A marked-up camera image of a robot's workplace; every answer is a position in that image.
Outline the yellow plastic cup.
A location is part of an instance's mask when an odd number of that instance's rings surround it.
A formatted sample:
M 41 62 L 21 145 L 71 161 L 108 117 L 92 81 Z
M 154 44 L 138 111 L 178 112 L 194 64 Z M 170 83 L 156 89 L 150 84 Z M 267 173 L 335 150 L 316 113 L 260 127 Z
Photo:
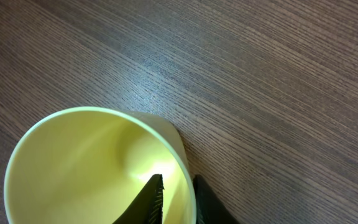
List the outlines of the yellow plastic cup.
M 184 145 L 168 120 L 83 106 L 33 125 L 4 177 L 9 223 L 113 223 L 155 174 L 164 223 L 194 223 L 196 200 Z

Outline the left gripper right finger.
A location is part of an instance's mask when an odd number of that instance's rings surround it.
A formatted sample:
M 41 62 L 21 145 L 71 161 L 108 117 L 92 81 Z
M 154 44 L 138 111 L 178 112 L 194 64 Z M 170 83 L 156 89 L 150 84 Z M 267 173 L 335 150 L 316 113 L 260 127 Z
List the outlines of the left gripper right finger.
M 195 175 L 193 187 L 196 197 L 197 224 L 239 224 L 202 175 Z

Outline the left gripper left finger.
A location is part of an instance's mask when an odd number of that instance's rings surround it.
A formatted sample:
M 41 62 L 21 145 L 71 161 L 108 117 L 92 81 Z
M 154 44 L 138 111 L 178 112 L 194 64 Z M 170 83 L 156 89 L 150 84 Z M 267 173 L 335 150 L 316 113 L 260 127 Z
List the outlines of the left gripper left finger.
M 162 224 L 163 176 L 154 174 L 113 224 Z

